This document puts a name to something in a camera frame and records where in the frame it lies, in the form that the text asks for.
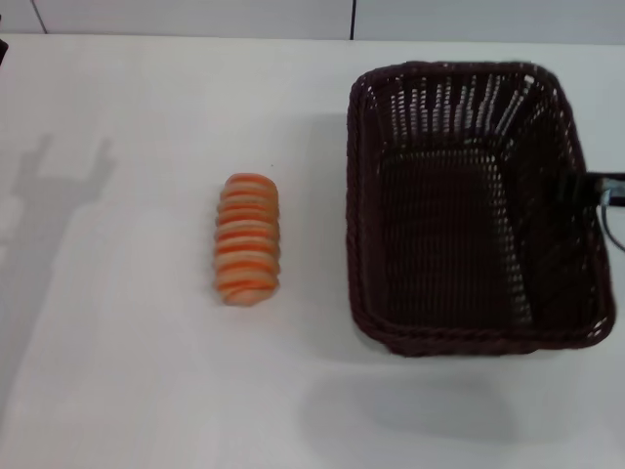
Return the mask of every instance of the brown wicker basket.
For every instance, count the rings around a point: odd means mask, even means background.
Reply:
[[[407,63],[362,75],[348,115],[357,325],[393,353],[525,354],[607,337],[614,300],[556,77],[534,64]]]

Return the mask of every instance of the orange striped bread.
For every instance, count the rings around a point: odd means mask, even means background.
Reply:
[[[215,288],[228,305],[273,295],[280,272],[277,188],[259,174],[234,174],[222,190],[215,232]]]

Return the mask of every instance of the white tabletop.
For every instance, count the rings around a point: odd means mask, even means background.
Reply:
[[[625,48],[13,36],[0,68],[0,467],[625,466],[625,328],[584,351],[407,360],[354,329],[346,109],[406,60],[530,60],[625,170]],[[211,290],[234,172],[281,202],[281,288]],[[625,217],[613,216],[625,236]],[[615,295],[625,255],[609,247]]]

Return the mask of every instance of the white table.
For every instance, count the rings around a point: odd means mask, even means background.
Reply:
[[[624,47],[3,38],[0,467],[624,467],[622,323],[581,352],[393,357],[354,330],[344,240],[361,73],[544,64],[589,167],[623,171]],[[282,286],[248,310],[210,288],[237,171],[281,197]]]

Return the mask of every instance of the white wall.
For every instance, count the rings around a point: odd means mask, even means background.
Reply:
[[[352,0],[38,0],[37,5],[50,32],[69,33],[347,39],[352,17]]]
[[[625,44],[625,0],[358,0],[354,38]]]
[[[29,0],[0,0],[0,31],[43,32]]]

